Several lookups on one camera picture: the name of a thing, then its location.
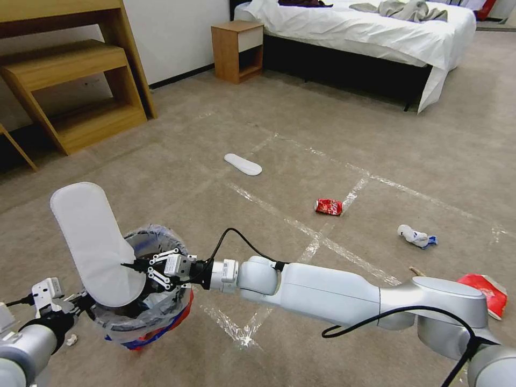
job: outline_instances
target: bed frame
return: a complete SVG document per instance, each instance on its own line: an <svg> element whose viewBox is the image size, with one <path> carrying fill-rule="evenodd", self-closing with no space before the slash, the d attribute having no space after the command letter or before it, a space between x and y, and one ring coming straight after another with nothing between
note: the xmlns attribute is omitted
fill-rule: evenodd
<svg viewBox="0 0 516 387"><path fill-rule="evenodd" d="M230 0L231 20L236 6L250 0ZM290 39L263 36L263 67L329 83L359 94L384 96L405 103L404 111L419 101L432 66L412 66Z"/></svg>

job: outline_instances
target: red object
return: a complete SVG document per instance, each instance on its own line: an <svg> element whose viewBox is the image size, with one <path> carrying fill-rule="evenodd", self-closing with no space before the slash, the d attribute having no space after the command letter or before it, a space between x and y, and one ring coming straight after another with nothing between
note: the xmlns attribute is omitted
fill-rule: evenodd
<svg viewBox="0 0 516 387"><path fill-rule="evenodd" d="M150 340L154 336L162 334L163 331L171 331L172 329L177 327L190 314L190 309L192 307L192 302L193 301L194 301L194 292L191 290L190 291L190 300L188 301L188 304L184 308L181 316L171 326L165 327L165 328L156 329L155 331L149 332L146 335L139 337L138 339L141 340L141 341ZM137 346L135 348L131 348L130 350L140 351L140 350L142 350L144 348L145 348L145 346L143 345L143 346Z"/></svg>
<svg viewBox="0 0 516 387"><path fill-rule="evenodd" d="M480 8L478 11L474 11L475 15L477 16L477 20L486 20L489 12L491 12L493 9L495 2L496 0L486 0L482 8Z"/></svg>
<svg viewBox="0 0 516 387"><path fill-rule="evenodd" d="M480 290L485 294L488 302L488 311L491 317L501 320L507 305L507 291L489 276L468 273L457 282Z"/></svg>
<svg viewBox="0 0 516 387"><path fill-rule="evenodd" d="M333 199L317 199L314 208L317 212L340 215L342 213L342 202Z"/></svg>

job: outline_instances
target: black cable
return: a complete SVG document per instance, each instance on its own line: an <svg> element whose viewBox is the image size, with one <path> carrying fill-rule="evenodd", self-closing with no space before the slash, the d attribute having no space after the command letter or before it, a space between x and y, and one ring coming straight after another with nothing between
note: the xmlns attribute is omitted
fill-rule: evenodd
<svg viewBox="0 0 516 387"><path fill-rule="evenodd" d="M447 310L444 310L444 309L440 309L440 308L433 307L433 306L424 306L424 305L404 306L404 307L392 309L390 311L383 312L376 316L373 316L366 320L363 320L363 321L359 322L358 324L352 325L351 327L344 329L343 331L329 334L329 332L334 331L335 329L341 328L340 325L334 325L330 328L325 329L321 333L321 336L324 339L331 339L331 338L339 337L339 336L345 335L346 333L352 332L355 329L358 329L364 325L372 323L373 321L380 320L384 317L390 316L395 313L407 312L407 311L412 311L412 310L427 310L427 311L445 314L446 316L453 318L455 321L459 322L469 333L469 340L468 340L468 344L466 346L466 350L462 354L461 358L459 359L459 361L457 362L455 367L448 374L445 381L441 384L441 387L448 387L451 384L451 382L453 381L455 376L457 376L458 372L466 364L466 361L468 361L468 359L471 359L473 357L473 355L475 354L475 352L477 352L477 349L481 344L492 344L492 345L496 344L490 340L486 340L486 339L476 336L475 332L469 326L469 324L467 322L465 322L463 319L461 319L459 316L457 316L451 312L448 312Z"/></svg>
<svg viewBox="0 0 516 387"><path fill-rule="evenodd" d="M19 305L19 304L27 304L27 305L34 305L34 297L32 294L29 294L25 296L24 298L20 298L19 300L9 302L5 304L5 306L13 306L13 305Z"/></svg>
<svg viewBox="0 0 516 387"><path fill-rule="evenodd" d="M218 242L218 243L217 243L217 245L215 246L215 249L213 249L213 252L211 253L210 257L209 257L206 261L204 261L203 268L200 270L200 272L199 272L199 273L197 273L193 278L187 279L187 280L185 280L185 281L179 281L179 282L177 283L178 285L183 285L183 284L186 284L186 283L190 283L190 282L192 282L192 281L196 280L200 275L202 275L202 274L206 271L206 269L208 268L208 266L210 265L210 263L212 263L212 262L215 260L215 256L216 256L217 252L219 251L220 245L222 245L222 241L224 240L224 238L226 237L226 235L228 234L228 232L229 232L229 231L233 231L233 232L237 233L237 234L238 234L238 236L239 236L240 238L242 238L242 239L243 239L243 241L244 241L245 243L247 243L247 245L248 245L248 246L249 246L249 247L250 247L250 248L251 248L255 253L257 253L259 256L262 256L262 257L264 257L264 258L267 258L268 260L271 260L271 261L273 261L273 262L278 262L278 261L276 261L275 259L272 259L271 257L269 257L269 256L265 255L264 253L261 253L261 252L260 252L256 247L254 247L254 246L252 245L252 243L251 243L251 242L249 242L249 241L247 240L247 238L246 238L246 237L245 237L245 236L244 236L240 231L238 231L236 228L229 227L229 228L227 228L227 229L226 229L226 231L224 231L224 232L222 233L222 235L220 236L219 242Z"/></svg>

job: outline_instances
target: gray towel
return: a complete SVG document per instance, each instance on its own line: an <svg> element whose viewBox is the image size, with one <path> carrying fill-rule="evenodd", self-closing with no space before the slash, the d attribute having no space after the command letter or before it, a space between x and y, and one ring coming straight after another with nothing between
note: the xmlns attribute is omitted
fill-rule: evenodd
<svg viewBox="0 0 516 387"><path fill-rule="evenodd" d="M410 0L408 3L385 0L378 7L369 3L352 4L349 7L356 11L379 13L382 16L414 23L422 23L428 20L448 21L448 11L441 11L437 8L429 9L425 0Z"/></svg>

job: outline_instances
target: baseboard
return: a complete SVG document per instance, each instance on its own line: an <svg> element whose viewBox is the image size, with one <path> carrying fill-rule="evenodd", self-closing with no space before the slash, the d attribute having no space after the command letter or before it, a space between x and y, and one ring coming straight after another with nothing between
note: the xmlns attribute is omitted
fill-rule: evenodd
<svg viewBox="0 0 516 387"><path fill-rule="evenodd" d="M202 67L199 67L198 69L195 69L195 70L192 70L192 71L188 71L186 73L179 74L179 75L173 76L171 78L167 78L167 79L165 79L163 81L159 81L159 82L150 84L149 88L157 89L157 88L160 88L162 86L165 86L165 85L168 85L168 84L171 84L171 83L183 80L185 78L188 78L188 77L191 77L191 76L203 73L203 72L211 70L213 68L215 68L215 64L214 63L209 64L207 66L202 66Z"/></svg>

